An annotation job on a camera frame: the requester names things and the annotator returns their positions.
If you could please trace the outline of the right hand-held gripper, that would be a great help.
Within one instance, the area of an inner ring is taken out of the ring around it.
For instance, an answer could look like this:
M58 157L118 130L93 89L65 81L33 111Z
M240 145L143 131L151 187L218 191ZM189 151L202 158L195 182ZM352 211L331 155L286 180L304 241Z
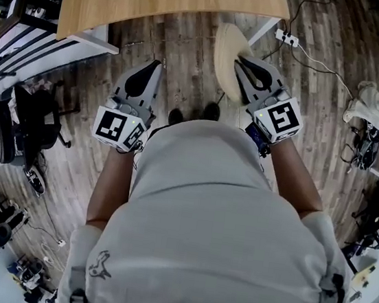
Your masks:
M282 77L276 67L253 57L239 56L234 62L234 71L242 101L257 127L268 142L276 144L299 133L303 120L297 99L291 97L283 87ZM272 93L259 100L261 91Z

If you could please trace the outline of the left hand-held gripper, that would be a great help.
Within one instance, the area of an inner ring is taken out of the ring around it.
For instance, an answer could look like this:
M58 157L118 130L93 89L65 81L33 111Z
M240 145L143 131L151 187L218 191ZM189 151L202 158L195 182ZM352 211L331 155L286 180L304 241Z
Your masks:
M92 136L121 153L137 150L142 145L141 136L155 119L152 109L142 106L152 104L162 68L160 61L151 60L124 72L116 82L114 94L104 106L99 106Z

